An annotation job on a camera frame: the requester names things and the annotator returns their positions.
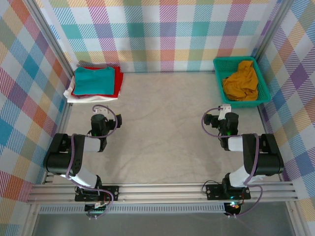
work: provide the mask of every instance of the plastic basket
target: plastic basket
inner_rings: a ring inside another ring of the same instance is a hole
[[[238,65],[244,60],[252,60],[253,67],[258,77],[258,99],[256,101],[232,101],[228,99],[223,91],[222,81],[226,77],[229,77],[233,73],[237,72]],[[224,57],[215,58],[214,66],[216,70],[216,77],[219,84],[219,89],[221,92],[222,100],[224,103],[231,104],[232,107],[256,107],[261,103],[269,102],[271,99],[270,93],[268,91],[267,85],[261,75],[258,64],[253,57]]]

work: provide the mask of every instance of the folded towel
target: folded towel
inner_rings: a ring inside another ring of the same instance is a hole
[[[92,103],[92,102],[107,102],[112,100],[117,100],[114,97],[105,97],[99,95],[88,95],[88,96],[73,96],[71,95],[71,91],[74,89],[75,79],[72,76],[71,83],[66,91],[64,91],[63,95],[67,99],[67,103]]]
[[[102,68],[96,68],[96,67],[84,67],[86,69],[89,70],[100,70]],[[107,94],[97,94],[98,96],[105,96],[105,97],[114,97],[114,98],[118,98],[120,89],[122,87],[122,83],[123,83],[123,78],[124,78],[124,74],[122,72],[120,72],[120,67],[119,66],[113,66],[114,70],[115,70],[115,87],[114,87],[114,94],[113,95],[107,95]],[[89,95],[89,94],[84,94],[84,95],[75,95],[74,94],[74,90],[75,90],[75,86],[71,92],[72,96],[76,96],[77,98],[81,98],[81,97],[90,97],[90,96],[94,96],[94,95]]]
[[[79,67],[75,70],[75,95],[114,94],[115,70],[107,67],[100,70],[89,70]]]

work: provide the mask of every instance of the vent grille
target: vent grille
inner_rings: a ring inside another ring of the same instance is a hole
[[[84,204],[42,205],[40,214],[84,213]],[[223,213],[224,203],[115,204],[108,213]]]

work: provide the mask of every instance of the wire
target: wire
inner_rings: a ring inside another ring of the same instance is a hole
[[[106,205],[108,205],[108,204],[110,204],[110,202],[111,202],[111,196],[108,194],[108,193],[106,193],[108,196],[109,196],[109,202],[106,204]]]
[[[203,184],[203,186],[201,187],[201,191],[203,192],[203,193],[205,193],[205,194],[207,194],[205,191],[203,191],[203,188],[205,187],[205,185],[206,185],[206,183],[208,183],[208,182],[213,182],[213,183],[216,183],[216,184],[220,184],[220,183],[218,183],[218,182],[216,182],[216,181],[214,181],[214,180],[207,180],[204,184]]]
[[[105,106],[103,106],[103,105],[94,105],[94,106],[92,107],[92,110],[93,110],[94,112],[96,111],[95,107],[104,107],[104,108],[106,108],[110,113],[112,113],[113,116],[114,116],[114,118],[115,118],[115,127],[114,127],[114,129],[112,130],[112,132],[108,133],[107,135],[104,135],[104,136],[88,136],[88,135],[86,135],[86,137],[89,137],[89,138],[98,138],[98,139],[99,139],[99,138],[106,138],[106,137],[112,135],[112,134],[115,132],[115,130],[117,129],[117,126],[118,126],[117,116],[115,115],[115,113],[114,113],[111,109],[109,109],[108,107],[105,107]],[[75,152],[75,151],[74,151],[74,135],[75,135],[75,134],[72,134],[72,136],[71,136],[71,159],[70,159],[70,163],[69,163],[68,169],[67,169],[67,171],[66,171],[66,173],[65,173],[65,177],[66,177],[68,180],[70,180],[72,183],[74,183],[75,185],[77,185],[79,188],[83,188],[83,189],[87,189],[87,190],[91,190],[91,191],[104,192],[104,193],[107,193],[107,194],[110,195],[111,200],[110,200],[109,204],[107,205],[105,211],[104,211],[101,215],[95,216],[95,220],[97,220],[97,219],[99,219],[100,217],[102,217],[102,216],[109,210],[109,208],[112,206],[112,204],[113,204],[113,202],[114,202],[114,196],[113,196],[113,194],[112,194],[110,191],[107,191],[107,190],[105,190],[105,189],[99,189],[99,188],[90,188],[90,187],[88,187],[88,186],[81,185],[81,184],[79,184],[78,182],[74,181],[73,179],[71,179],[71,178],[69,177],[69,173],[70,173],[70,170],[71,170],[73,161],[74,161],[74,152]]]
[[[218,107],[218,108],[211,108],[211,109],[207,110],[207,111],[204,113],[204,115],[202,116],[202,119],[201,119],[201,126],[202,126],[202,129],[203,129],[207,134],[209,134],[210,136],[215,137],[215,138],[230,138],[230,137],[240,137],[240,136],[242,136],[242,135],[218,136],[218,135],[214,135],[214,134],[209,133],[209,132],[206,130],[204,124],[203,124],[203,120],[204,120],[204,117],[207,115],[208,112],[214,111],[214,110],[218,110],[218,111],[219,111],[219,110],[222,110],[222,108],[221,108],[221,107]],[[254,163],[253,163],[253,165],[252,165],[252,171],[251,171],[250,175],[246,178],[246,180],[245,180],[244,183],[243,183],[243,185],[245,185],[245,186],[247,186],[247,187],[248,187],[248,183],[250,182],[250,180],[252,179],[252,177],[253,177],[254,174],[255,174],[255,171],[256,171],[256,168],[257,168],[257,163],[258,163],[259,136],[258,136],[256,133],[253,133],[253,134],[255,135],[255,138],[256,138],[256,151],[255,151]],[[256,185],[250,185],[250,187],[259,187],[259,188],[260,188],[260,195],[259,195],[257,201],[254,203],[254,205],[253,205],[250,209],[246,210],[245,212],[242,212],[242,213],[238,214],[238,216],[242,216],[242,215],[244,215],[244,214],[250,212],[253,208],[255,208],[255,207],[257,206],[257,204],[259,203],[259,201],[260,201],[261,198],[262,198],[263,189],[262,189],[262,187],[261,187],[260,185],[258,185],[258,184],[256,184]]]
[[[242,200],[242,205],[244,204],[244,193],[242,193],[242,198],[243,198],[243,200]]]

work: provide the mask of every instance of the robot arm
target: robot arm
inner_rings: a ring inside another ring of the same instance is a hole
[[[231,112],[228,104],[220,107],[220,115],[206,114],[204,117],[206,125],[217,128],[222,136],[236,136],[238,134],[238,115]],[[227,174],[229,185],[232,187],[245,187],[243,183],[250,176],[253,168],[256,137],[254,134],[243,134],[238,137],[220,138],[221,147],[228,151],[242,151],[244,165],[237,171]],[[273,134],[262,134],[259,136],[259,152],[256,171],[250,182],[272,176],[283,172],[284,162],[280,154],[277,142]]]
[[[122,125],[121,115],[117,115],[117,120],[117,128],[120,128]],[[115,121],[108,120],[102,114],[96,114],[91,117],[91,127],[89,133],[92,136],[105,136],[115,128]],[[75,152],[69,173],[70,179],[90,188],[101,186],[100,178],[82,166],[82,160],[84,152],[103,152],[107,145],[106,138],[91,138],[82,134],[75,134],[73,140]],[[44,168],[48,172],[65,177],[70,159],[71,137],[67,134],[55,134],[44,159]]]

